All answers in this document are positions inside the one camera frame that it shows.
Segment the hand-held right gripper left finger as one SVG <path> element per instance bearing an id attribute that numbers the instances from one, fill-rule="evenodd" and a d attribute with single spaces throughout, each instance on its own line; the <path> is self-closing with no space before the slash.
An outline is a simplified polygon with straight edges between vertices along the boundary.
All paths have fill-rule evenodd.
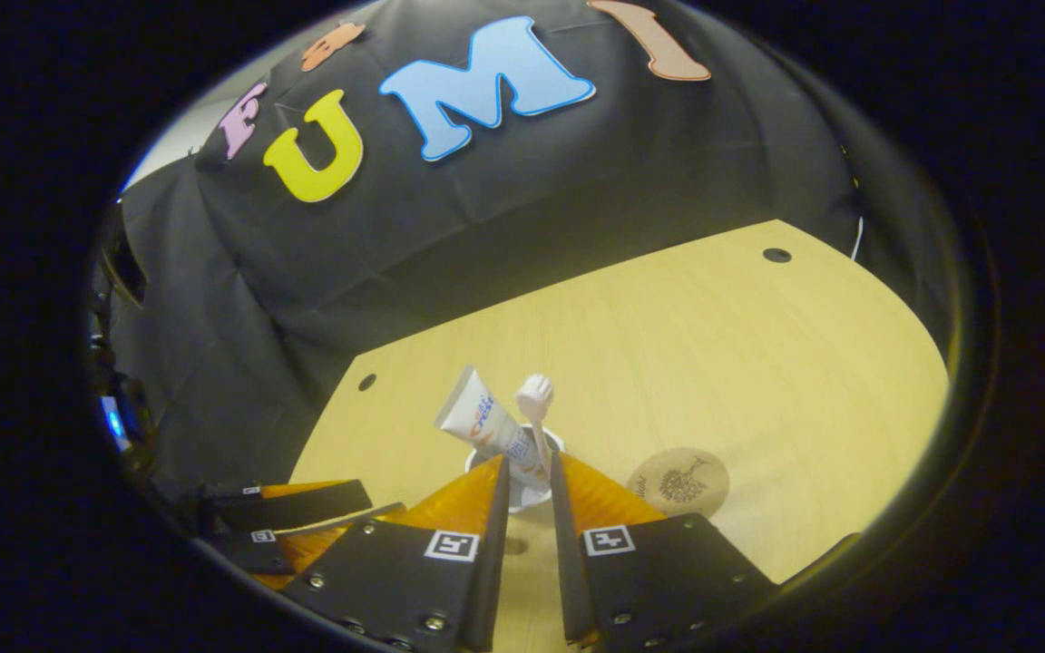
<path id="1" fill-rule="evenodd" d="M 511 469 L 494 456 L 407 512 L 354 521 L 282 594 L 382 652 L 489 652 Z"/>

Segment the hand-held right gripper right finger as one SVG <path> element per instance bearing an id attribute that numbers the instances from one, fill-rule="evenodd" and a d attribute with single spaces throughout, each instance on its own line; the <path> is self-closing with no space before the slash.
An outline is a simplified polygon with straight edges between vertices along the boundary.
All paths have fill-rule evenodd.
<path id="1" fill-rule="evenodd" d="M 564 636 L 588 649 L 723 648 L 780 588 L 700 513 L 665 516 L 552 457 Z"/>

